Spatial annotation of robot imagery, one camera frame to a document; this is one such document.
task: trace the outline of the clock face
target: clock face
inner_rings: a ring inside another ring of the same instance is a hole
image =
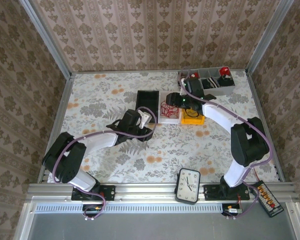
[[[200,172],[182,168],[179,173],[176,197],[179,200],[197,202],[200,184]]]

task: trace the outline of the yellow container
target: yellow container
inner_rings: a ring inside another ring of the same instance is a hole
[[[192,109],[182,109],[181,124],[203,125],[205,123],[205,116],[197,115],[198,113]]]

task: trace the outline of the gray organizer box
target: gray organizer box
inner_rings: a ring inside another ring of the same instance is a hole
[[[213,77],[213,78],[216,78],[216,79],[220,78],[221,75],[220,75],[219,70],[221,68],[223,68],[223,66],[221,66],[221,67],[209,67],[209,68],[190,69],[190,75],[192,75],[194,73],[198,73],[199,79],[200,79],[200,83],[201,83],[202,79],[208,79],[210,77]],[[178,74],[180,72],[183,73],[183,74],[187,74],[188,70],[178,71]],[[203,92],[204,92],[204,95],[212,94],[213,96],[222,96],[222,95],[231,94],[234,89],[235,89],[235,85],[233,85],[233,86],[216,87],[216,88],[209,88],[209,89],[204,89],[203,88]]]

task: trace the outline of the metal frame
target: metal frame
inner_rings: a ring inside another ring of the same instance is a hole
[[[51,145],[54,143],[54,141],[57,139],[57,137],[60,134],[73,85],[74,85],[74,76],[72,76],[68,81],[65,82],[65,86],[64,86],[62,97],[60,100],[59,108],[58,108],[58,111],[56,112],[54,124],[53,124],[52,130],[51,130],[51,135],[50,135],[48,144],[46,146],[45,153],[48,152]],[[44,166],[41,166],[39,176],[37,179],[37,183],[40,184],[42,182],[42,179],[45,175],[45,170],[46,170],[46,168]]]
[[[261,58],[265,54],[269,44],[274,38],[278,28],[280,27],[282,21],[284,20],[287,12],[289,11],[291,5],[294,3],[294,0],[281,0],[276,7],[268,25],[266,26],[263,35],[256,46],[247,66],[246,70],[248,73],[253,73],[256,67],[258,66]]]
[[[58,65],[59,69],[61,70],[62,74],[64,75],[65,79],[70,79],[71,73],[68,69],[64,59],[61,57],[62,55],[58,51],[55,43],[50,36],[49,32],[47,31],[46,27],[40,20],[39,14],[37,13],[36,9],[33,7],[33,4],[30,3],[29,0],[20,0],[24,10],[29,15],[35,29],[40,34],[42,40],[44,41],[45,45],[47,46],[49,52],[51,53],[53,59],[55,60],[56,64]]]
[[[261,122],[262,122],[262,125],[263,125],[263,128],[264,128],[265,135],[270,141],[270,145],[271,145],[270,147],[273,149],[273,160],[274,160],[274,163],[275,163],[275,166],[276,166],[277,173],[279,175],[279,178],[280,178],[281,182],[284,182],[285,181],[284,172],[282,171],[282,168],[281,168],[281,165],[280,165],[280,162],[279,162],[279,158],[278,158],[274,143],[273,143],[272,138],[271,138],[271,134],[270,134],[270,131],[269,131],[269,128],[268,128],[268,124],[267,124],[264,112],[263,112],[262,107],[261,107],[261,103],[260,103],[260,100],[259,100],[259,97],[258,97],[258,94],[257,94],[257,90],[255,88],[255,85],[254,85],[254,82],[252,80],[251,74],[247,73],[246,76],[247,76],[248,83],[249,83],[249,86],[250,86],[250,89],[251,89],[251,92],[252,92],[252,96],[253,96],[253,99],[254,99],[254,102],[255,102],[256,110],[258,112],[258,115],[261,119]]]
[[[198,204],[220,204],[231,203],[231,201],[205,201],[203,185],[211,183],[201,183],[199,188]],[[291,182],[267,182],[269,190],[281,204],[286,204],[294,233],[300,240],[300,204],[298,194],[295,192]],[[115,198],[112,205],[122,204],[182,204],[175,201],[175,183],[105,183],[105,185],[115,185]],[[29,237],[37,204],[93,204],[100,201],[71,201],[73,187],[68,184],[30,184],[25,204],[21,212],[21,217],[16,228],[14,239],[26,240]],[[250,194],[250,200],[242,201],[251,203],[254,196]]]

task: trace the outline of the white box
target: white box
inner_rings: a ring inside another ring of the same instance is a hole
[[[181,109],[178,109],[178,118],[169,118],[161,116],[161,103],[166,101],[168,94],[174,93],[173,91],[159,91],[159,106],[158,106],[158,124],[180,124],[181,123]]]

